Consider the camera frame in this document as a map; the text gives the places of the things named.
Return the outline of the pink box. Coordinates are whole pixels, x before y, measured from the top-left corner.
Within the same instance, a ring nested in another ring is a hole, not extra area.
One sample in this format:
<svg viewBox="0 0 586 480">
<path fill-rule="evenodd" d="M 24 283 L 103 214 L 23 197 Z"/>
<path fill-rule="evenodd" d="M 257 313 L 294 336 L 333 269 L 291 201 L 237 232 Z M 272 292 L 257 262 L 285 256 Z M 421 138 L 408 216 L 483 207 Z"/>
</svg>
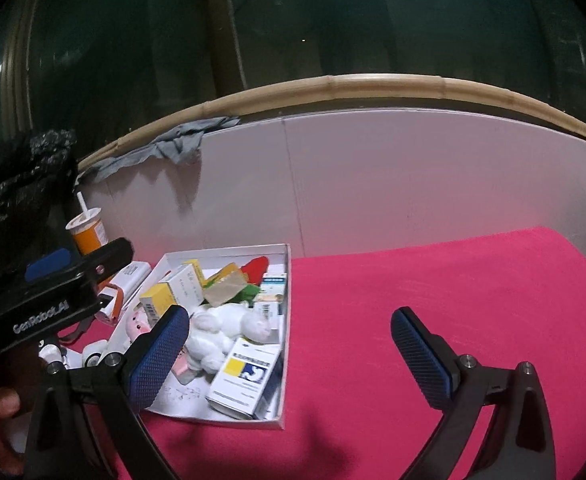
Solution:
<svg viewBox="0 0 586 480">
<path fill-rule="evenodd" d="M 188 385 L 189 382 L 197 377 L 197 370 L 194 370 L 189 364 L 189 356 L 185 349 L 181 349 L 178 352 L 176 361 L 171 367 L 171 373 L 181 385 Z"/>
</svg>

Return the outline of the pink round plush toy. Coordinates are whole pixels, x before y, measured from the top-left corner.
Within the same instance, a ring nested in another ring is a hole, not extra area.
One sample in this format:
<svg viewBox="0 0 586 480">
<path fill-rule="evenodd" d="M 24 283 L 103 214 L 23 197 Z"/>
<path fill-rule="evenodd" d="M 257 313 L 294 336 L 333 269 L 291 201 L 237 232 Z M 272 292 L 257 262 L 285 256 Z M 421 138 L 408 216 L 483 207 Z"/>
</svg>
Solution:
<svg viewBox="0 0 586 480">
<path fill-rule="evenodd" d="M 135 341 L 140 335 L 150 333 L 151 326 L 147 312 L 143 309 L 134 310 L 125 323 L 125 332 L 130 342 Z"/>
</svg>

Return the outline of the white plush bunny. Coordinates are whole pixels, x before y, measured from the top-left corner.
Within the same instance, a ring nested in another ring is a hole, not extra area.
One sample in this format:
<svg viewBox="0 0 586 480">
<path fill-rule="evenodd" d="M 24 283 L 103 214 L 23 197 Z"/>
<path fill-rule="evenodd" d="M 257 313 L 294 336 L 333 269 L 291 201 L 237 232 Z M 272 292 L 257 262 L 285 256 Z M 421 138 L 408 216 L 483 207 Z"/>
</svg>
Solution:
<svg viewBox="0 0 586 480">
<path fill-rule="evenodd" d="M 190 316 L 186 352 L 197 370 L 215 375 L 238 338 L 265 344 L 270 334 L 269 317 L 247 302 L 199 307 Z"/>
</svg>

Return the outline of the grey liquid sealant box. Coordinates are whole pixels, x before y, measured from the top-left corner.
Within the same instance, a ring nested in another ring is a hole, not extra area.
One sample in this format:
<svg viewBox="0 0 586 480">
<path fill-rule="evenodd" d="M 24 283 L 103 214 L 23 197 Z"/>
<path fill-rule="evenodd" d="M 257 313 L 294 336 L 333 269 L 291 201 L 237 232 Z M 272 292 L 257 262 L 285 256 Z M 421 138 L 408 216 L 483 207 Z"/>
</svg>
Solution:
<svg viewBox="0 0 586 480">
<path fill-rule="evenodd" d="M 265 420 L 282 373 L 279 344 L 255 344 L 240 337 L 215 375 L 206 400 L 234 419 Z"/>
</svg>

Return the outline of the yellow tissue pack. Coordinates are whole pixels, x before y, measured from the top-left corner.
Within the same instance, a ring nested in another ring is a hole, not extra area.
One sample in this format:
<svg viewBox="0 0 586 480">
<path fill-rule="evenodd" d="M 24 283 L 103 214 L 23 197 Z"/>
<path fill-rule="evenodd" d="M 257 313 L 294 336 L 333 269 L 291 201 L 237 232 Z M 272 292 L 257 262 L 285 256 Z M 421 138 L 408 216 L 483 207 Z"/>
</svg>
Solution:
<svg viewBox="0 0 586 480">
<path fill-rule="evenodd" d="M 252 300 L 260 291 L 258 285 L 247 281 L 235 263 L 229 263 L 208 278 L 203 287 L 203 297 L 211 307 L 219 307 L 237 297 L 241 301 Z"/>
</svg>

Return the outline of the white red barcode box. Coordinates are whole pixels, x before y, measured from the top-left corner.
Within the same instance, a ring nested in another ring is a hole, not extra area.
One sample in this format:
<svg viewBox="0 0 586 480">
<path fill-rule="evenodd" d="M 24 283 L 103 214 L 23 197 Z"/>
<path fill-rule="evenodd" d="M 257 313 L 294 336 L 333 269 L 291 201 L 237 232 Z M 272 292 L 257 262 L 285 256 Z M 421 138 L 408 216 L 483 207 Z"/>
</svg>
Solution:
<svg viewBox="0 0 586 480">
<path fill-rule="evenodd" d="M 253 307 L 267 320 L 270 328 L 270 335 L 267 340 L 269 344 L 281 344 L 284 338 L 284 308 L 275 297 L 268 298 L 263 294 L 256 296 Z"/>
</svg>

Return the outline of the red chili plush toy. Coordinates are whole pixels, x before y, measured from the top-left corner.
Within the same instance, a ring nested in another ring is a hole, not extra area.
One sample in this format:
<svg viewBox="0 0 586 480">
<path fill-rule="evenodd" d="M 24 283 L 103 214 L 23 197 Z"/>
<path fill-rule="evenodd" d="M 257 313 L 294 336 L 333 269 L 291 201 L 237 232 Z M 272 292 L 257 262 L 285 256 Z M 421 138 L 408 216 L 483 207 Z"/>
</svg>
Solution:
<svg viewBox="0 0 586 480">
<path fill-rule="evenodd" d="M 266 256 L 259 256 L 240 266 L 240 270 L 247 283 L 258 286 L 263 281 L 268 267 L 269 259 Z"/>
</svg>

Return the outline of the blue white medicine box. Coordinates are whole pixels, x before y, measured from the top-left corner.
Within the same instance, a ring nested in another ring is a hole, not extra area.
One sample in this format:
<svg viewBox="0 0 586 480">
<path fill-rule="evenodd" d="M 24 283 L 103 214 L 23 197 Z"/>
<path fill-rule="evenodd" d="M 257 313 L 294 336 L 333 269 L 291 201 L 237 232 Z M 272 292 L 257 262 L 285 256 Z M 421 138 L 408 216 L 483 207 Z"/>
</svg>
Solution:
<svg viewBox="0 0 586 480">
<path fill-rule="evenodd" d="M 285 272 L 267 272 L 261 281 L 261 293 L 268 298 L 275 297 L 281 304 L 287 294 L 287 274 Z"/>
</svg>

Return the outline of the white device on left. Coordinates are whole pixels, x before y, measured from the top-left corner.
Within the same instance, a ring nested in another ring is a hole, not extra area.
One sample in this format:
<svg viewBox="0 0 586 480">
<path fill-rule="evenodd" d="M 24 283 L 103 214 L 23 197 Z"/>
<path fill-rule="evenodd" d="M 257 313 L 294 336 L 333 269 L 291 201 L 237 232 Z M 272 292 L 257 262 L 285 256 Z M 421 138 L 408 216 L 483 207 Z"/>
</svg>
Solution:
<svg viewBox="0 0 586 480">
<path fill-rule="evenodd" d="M 99 339 L 87 344 L 81 351 L 76 351 L 53 340 L 43 340 L 39 342 L 38 356 L 46 365 L 61 363 L 66 370 L 76 370 L 76 368 L 97 366 L 106 346 L 107 340 Z"/>
</svg>

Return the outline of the orange drink cup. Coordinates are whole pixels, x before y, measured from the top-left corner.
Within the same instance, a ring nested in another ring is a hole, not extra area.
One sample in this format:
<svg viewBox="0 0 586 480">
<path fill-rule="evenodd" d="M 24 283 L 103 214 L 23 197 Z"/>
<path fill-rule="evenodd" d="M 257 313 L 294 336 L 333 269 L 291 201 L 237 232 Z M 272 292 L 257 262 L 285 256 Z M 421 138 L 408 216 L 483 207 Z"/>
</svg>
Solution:
<svg viewBox="0 0 586 480">
<path fill-rule="evenodd" d="M 108 243 L 101 212 L 99 207 L 90 208 L 66 224 L 65 229 L 72 235 L 72 239 L 83 256 Z"/>
</svg>

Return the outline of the white orange power bank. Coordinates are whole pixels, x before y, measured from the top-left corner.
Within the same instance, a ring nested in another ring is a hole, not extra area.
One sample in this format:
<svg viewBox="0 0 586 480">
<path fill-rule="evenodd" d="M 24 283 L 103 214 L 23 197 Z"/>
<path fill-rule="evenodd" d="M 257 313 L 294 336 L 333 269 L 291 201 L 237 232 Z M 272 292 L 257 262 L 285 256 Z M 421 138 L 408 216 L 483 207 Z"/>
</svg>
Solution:
<svg viewBox="0 0 586 480">
<path fill-rule="evenodd" d="M 100 309 L 94 317 L 101 323 L 116 325 L 125 305 L 150 272 L 150 263 L 133 261 L 113 275 L 99 290 Z"/>
</svg>

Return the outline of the white drinking straw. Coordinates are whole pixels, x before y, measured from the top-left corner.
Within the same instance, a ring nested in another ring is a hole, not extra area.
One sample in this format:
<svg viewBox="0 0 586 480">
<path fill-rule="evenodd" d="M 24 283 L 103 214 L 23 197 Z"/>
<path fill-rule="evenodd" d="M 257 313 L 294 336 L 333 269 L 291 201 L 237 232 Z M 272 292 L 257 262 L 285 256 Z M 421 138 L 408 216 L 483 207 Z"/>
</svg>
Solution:
<svg viewBox="0 0 586 480">
<path fill-rule="evenodd" d="M 81 213 L 82 214 L 87 214 L 88 213 L 88 207 L 87 207 L 86 201 L 84 200 L 84 195 L 82 195 L 82 193 L 80 191 L 78 191 L 76 193 L 76 197 L 77 197 L 77 200 L 78 200 L 78 204 L 80 206 L 80 209 L 81 209 Z"/>
</svg>

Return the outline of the white cardboard tray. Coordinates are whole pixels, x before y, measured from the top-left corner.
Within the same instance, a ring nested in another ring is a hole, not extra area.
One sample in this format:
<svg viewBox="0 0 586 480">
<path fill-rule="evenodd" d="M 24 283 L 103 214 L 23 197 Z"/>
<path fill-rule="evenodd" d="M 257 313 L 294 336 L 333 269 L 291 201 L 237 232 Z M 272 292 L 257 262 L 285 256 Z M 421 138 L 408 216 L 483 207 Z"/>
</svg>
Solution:
<svg viewBox="0 0 586 480">
<path fill-rule="evenodd" d="M 125 304 L 106 352 L 125 352 L 170 302 L 186 309 L 180 370 L 149 410 L 210 424 L 282 424 L 287 370 L 286 244 L 167 252 Z"/>
</svg>

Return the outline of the white panel board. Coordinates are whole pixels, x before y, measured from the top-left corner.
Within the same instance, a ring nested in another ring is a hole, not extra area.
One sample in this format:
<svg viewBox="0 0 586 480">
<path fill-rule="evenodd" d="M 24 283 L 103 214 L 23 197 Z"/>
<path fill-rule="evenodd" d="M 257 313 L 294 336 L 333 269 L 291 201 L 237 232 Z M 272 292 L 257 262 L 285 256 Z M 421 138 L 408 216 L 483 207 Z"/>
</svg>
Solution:
<svg viewBox="0 0 586 480">
<path fill-rule="evenodd" d="M 208 132 L 82 189 L 136 258 L 288 244 L 375 252 L 544 226 L 586 255 L 586 141 L 452 110 L 344 110 Z"/>
</svg>

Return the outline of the grey cloth on rail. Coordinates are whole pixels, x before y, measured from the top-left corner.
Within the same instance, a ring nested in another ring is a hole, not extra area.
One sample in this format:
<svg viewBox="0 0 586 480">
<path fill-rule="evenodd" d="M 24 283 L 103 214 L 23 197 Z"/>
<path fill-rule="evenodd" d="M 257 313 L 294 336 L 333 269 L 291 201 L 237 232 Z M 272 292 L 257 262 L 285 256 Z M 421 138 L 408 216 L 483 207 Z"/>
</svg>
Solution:
<svg viewBox="0 0 586 480">
<path fill-rule="evenodd" d="M 231 128 L 239 123 L 240 118 L 237 116 L 218 116 L 182 122 L 139 148 L 92 162 L 87 169 L 79 171 L 77 181 L 102 182 L 119 170 L 141 165 L 152 158 L 169 160 L 177 166 L 194 164 L 200 159 L 201 143 L 205 133 Z"/>
</svg>

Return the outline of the bamboo rail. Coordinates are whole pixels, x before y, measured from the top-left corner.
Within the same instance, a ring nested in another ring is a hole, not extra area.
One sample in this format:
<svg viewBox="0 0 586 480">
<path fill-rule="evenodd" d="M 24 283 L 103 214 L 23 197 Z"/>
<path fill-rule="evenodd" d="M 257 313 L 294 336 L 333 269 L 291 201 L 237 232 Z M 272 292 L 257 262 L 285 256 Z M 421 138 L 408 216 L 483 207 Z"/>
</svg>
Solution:
<svg viewBox="0 0 586 480">
<path fill-rule="evenodd" d="M 250 116 L 273 110 L 333 101 L 418 99 L 453 101 L 514 112 L 539 119 L 586 139 L 586 122 L 519 92 L 480 82 L 441 76 L 409 74 L 351 74 L 320 76 L 267 84 L 243 90 L 178 110 L 150 122 L 99 148 L 78 164 L 87 169 L 92 162 L 122 155 L 150 142 L 182 122 L 209 117 Z"/>
</svg>

